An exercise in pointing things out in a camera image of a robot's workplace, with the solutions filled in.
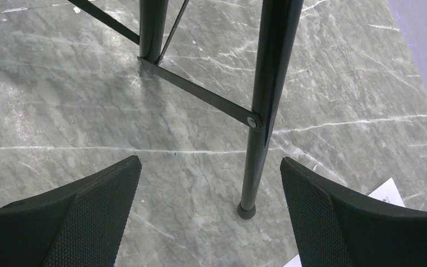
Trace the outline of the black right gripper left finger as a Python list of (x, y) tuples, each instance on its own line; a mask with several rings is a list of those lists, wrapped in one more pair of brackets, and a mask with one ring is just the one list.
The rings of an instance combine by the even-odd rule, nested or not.
[(0, 266), (114, 266), (141, 170), (132, 155), (0, 207)]

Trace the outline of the black tripod music stand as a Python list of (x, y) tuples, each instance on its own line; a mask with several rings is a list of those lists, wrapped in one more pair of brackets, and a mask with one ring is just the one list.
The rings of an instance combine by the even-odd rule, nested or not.
[(183, 2), (167, 38), (163, 37), (167, 1), (140, 2), (139, 33), (130, 30), (90, 1), (73, 0), (72, 3), (139, 45), (139, 60), (153, 74), (249, 127), (241, 201), (237, 206), (237, 213), (244, 220), (253, 218), (256, 214), (255, 201), (274, 129), (303, 2), (262, 2), (254, 89), (250, 110), (160, 66), (171, 38), (188, 5), (187, 1)]

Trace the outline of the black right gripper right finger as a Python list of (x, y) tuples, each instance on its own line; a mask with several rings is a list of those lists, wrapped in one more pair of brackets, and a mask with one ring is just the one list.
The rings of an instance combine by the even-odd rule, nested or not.
[(290, 157), (280, 172), (302, 266), (427, 266), (427, 211), (373, 199)]

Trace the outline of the sheet music page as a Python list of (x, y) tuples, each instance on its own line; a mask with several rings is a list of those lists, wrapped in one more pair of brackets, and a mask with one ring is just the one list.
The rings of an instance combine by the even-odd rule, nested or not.
[[(371, 197), (376, 200), (387, 202), (396, 206), (405, 207), (403, 199), (396, 187), (396, 184), (393, 178), (388, 179), (377, 189), (368, 194), (368, 197)], [(289, 262), (287, 262), (284, 267), (302, 267), (300, 255), (297, 254)]]

